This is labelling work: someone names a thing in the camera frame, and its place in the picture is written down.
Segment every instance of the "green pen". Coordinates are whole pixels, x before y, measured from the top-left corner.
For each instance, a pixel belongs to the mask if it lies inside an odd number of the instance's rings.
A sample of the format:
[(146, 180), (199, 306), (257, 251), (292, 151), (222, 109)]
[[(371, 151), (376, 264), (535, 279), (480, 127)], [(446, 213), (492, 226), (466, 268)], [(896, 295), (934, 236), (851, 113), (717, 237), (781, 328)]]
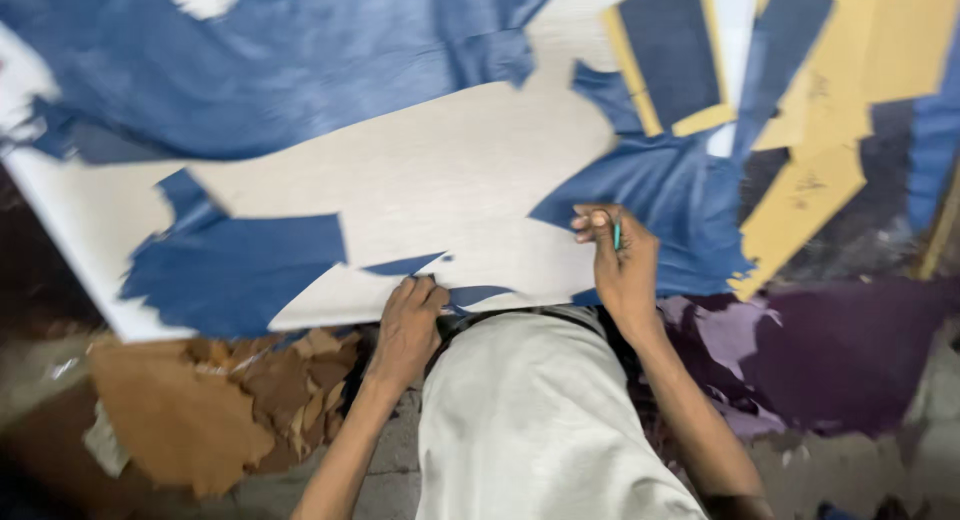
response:
[(613, 250), (620, 249), (620, 216), (616, 218), (616, 223), (613, 224)]

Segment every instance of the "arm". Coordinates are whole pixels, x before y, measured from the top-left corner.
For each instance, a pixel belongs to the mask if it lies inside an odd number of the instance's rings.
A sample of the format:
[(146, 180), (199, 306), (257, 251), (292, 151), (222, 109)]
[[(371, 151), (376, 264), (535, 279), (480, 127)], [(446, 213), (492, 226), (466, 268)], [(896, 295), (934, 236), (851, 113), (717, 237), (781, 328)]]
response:
[[(630, 343), (654, 391), (660, 414), (676, 437), (690, 480), (717, 517), (773, 518), (757, 468), (714, 409), (666, 337), (657, 314), (657, 238), (617, 205), (583, 205), (573, 227), (578, 243), (596, 241), (597, 293)], [(620, 249), (613, 224), (620, 222)], [(734, 511), (735, 516), (727, 516)]]
[(437, 317), (450, 293), (428, 277), (404, 278), (390, 294), (376, 351), (343, 426), (296, 506), (294, 520), (347, 520), (380, 430), (440, 345)]

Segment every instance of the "yellow cardboard pattern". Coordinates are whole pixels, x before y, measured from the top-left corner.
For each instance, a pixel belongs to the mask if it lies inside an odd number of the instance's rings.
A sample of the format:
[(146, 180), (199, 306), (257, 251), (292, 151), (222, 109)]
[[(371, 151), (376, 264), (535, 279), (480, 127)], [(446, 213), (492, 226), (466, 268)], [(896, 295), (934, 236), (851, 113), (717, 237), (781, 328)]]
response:
[(727, 280), (737, 298), (749, 300), (866, 182), (855, 143), (787, 162), (740, 227), (743, 255), (756, 268)]
[(873, 133), (863, 74), (876, 2), (835, 0), (810, 55), (804, 138), (790, 151), (794, 161), (802, 162)]
[(714, 0), (700, 0), (703, 11), (703, 22), (706, 23), (706, 35), (710, 39), (710, 52), (713, 55), (713, 72), (717, 80), (717, 91), (720, 94), (720, 103), (684, 117), (673, 123), (671, 130), (674, 136), (689, 136), (708, 128), (720, 126), (725, 122), (737, 118), (737, 112), (727, 97), (727, 80), (723, 73), (723, 54), (720, 53), (720, 33), (717, 31), (716, 10)]
[(940, 91), (957, 0), (876, 0), (864, 75), (871, 103)]
[(776, 116), (767, 119), (759, 137), (750, 147), (754, 151), (798, 146), (807, 129), (807, 106), (810, 101), (810, 63), (804, 62), (786, 92), (776, 104)]
[(620, 9), (617, 6), (607, 8), (603, 12), (603, 21), (606, 23), (606, 34), (609, 35), (613, 55), (620, 65), (620, 73), (623, 74), (623, 80), (627, 83), (630, 99), (633, 101), (633, 106), (640, 117), (643, 133), (647, 136), (656, 136), (663, 133), (664, 126), (661, 125), (660, 118), (657, 117), (654, 103), (647, 91), (647, 83), (644, 81), (641, 68), (637, 64), (634, 48), (630, 46), (630, 41), (627, 39), (627, 28), (620, 16)]
[[(670, 127), (670, 130), (674, 136), (678, 137), (689, 136), (690, 134), (707, 130), (708, 128), (714, 128), (737, 118), (737, 112), (733, 106), (731, 106), (727, 97), (727, 86), (723, 75), (723, 55), (720, 53), (720, 40), (719, 32), (717, 31), (714, 0), (700, 0), (700, 4), (703, 13), (703, 22), (706, 24), (706, 34), (709, 36), (710, 52), (713, 57), (714, 76), (717, 81), (717, 91), (720, 102), (675, 122)], [(647, 136), (656, 136), (657, 134), (663, 133), (664, 126), (657, 116), (657, 110), (654, 107), (653, 100), (650, 98), (646, 80), (643, 78), (643, 72), (637, 63), (634, 50), (630, 46), (630, 39), (627, 36), (627, 30), (623, 24), (623, 17), (620, 15), (619, 7), (613, 6), (606, 9), (603, 13), (603, 21), (606, 24), (606, 34), (609, 36), (613, 54), (620, 66), (624, 80), (627, 82), (627, 90), (630, 91), (633, 106), (639, 114), (640, 124), (643, 126), (643, 133)]]

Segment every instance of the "blue leather piece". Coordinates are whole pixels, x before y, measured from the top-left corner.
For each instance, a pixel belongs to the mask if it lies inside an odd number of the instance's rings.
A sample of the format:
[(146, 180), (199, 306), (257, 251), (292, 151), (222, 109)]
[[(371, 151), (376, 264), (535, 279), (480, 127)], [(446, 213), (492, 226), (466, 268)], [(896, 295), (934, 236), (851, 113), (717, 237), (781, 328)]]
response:
[(44, 121), (46, 131), (30, 145), (54, 158), (66, 160), (78, 153), (88, 164), (102, 165), (169, 160), (178, 156), (153, 143), (141, 142), (122, 129), (112, 130), (92, 121), (63, 104), (51, 105), (35, 97), (32, 107), (32, 116)]
[(211, 337), (256, 337), (347, 255), (337, 214), (230, 218), (186, 169), (160, 181), (174, 210), (167, 231), (130, 256), (120, 296), (146, 296), (167, 325)]
[[(590, 74), (594, 80), (606, 79), (608, 86), (622, 81), (615, 74), (598, 76), (603, 74)], [(597, 98), (597, 107), (615, 121), (630, 99), (612, 103), (604, 94), (595, 95), (606, 90), (598, 85), (580, 92), (589, 100)], [(570, 230), (575, 204), (621, 204), (660, 239), (658, 296), (729, 292), (727, 279), (752, 268), (740, 251), (737, 224), (741, 160), (708, 155), (711, 133), (620, 133), (613, 150), (558, 186), (529, 216)]]
[(449, 291), (449, 304), (460, 309), (475, 305), (494, 295), (514, 292), (510, 287), (504, 287), (502, 285), (468, 285), (466, 287), (451, 287)]
[(570, 297), (570, 302), (578, 307), (596, 307), (603, 304), (600, 295), (597, 294), (596, 287), (574, 294)]
[(910, 226), (921, 232), (933, 220), (960, 146), (960, 20), (953, 31), (940, 93), (918, 98), (913, 109), (907, 213)]
[(409, 276), (425, 268), (445, 253), (446, 252), (438, 252), (426, 256), (406, 257), (404, 259), (397, 259), (396, 261), (388, 261), (386, 263), (364, 267), (363, 270), (381, 276)]
[[(0, 0), (62, 102), (175, 155), (262, 156), (432, 98), (523, 83), (546, 0)], [(88, 155), (90, 162), (106, 162)]]
[(664, 128), (720, 103), (700, 0), (624, 0), (618, 9)]
[(777, 112), (797, 69), (820, 35), (834, 0), (770, 0), (753, 26), (733, 138), (733, 157), (746, 160)]
[(613, 133), (643, 134), (641, 118), (620, 72), (598, 72), (577, 60), (570, 89), (597, 106), (613, 125)]

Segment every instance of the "floor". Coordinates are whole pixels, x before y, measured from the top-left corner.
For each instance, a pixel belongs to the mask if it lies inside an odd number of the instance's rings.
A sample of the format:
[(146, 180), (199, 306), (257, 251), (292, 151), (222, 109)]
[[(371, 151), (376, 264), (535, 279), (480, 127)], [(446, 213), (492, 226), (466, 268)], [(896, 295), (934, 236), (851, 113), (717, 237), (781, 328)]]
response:
[[(933, 504), (934, 520), (960, 517), (960, 355), (949, 342), (960, 320), (948, 322), (936, 342), (917, 399), (897, 434), (832, 439), (786, 434), (748, 445), (776, 517), (806, 520), (822, 501), (860, 518), (890, 494), (918, 509)], [(89, 339), (6, 342), (0, 349), (0, 424), (63, 391), (86, 375)], [(380, 437), (357, 503), (355, 518), (414, 518), (420, 493), (418, 389), (404, 393)], [(323, 455), (318, 451), (285, 474), (248, 477), (220, 500), (194, 502), (182, 493), (159, 492), (139, 518), (282, 519), (292, 513)]]

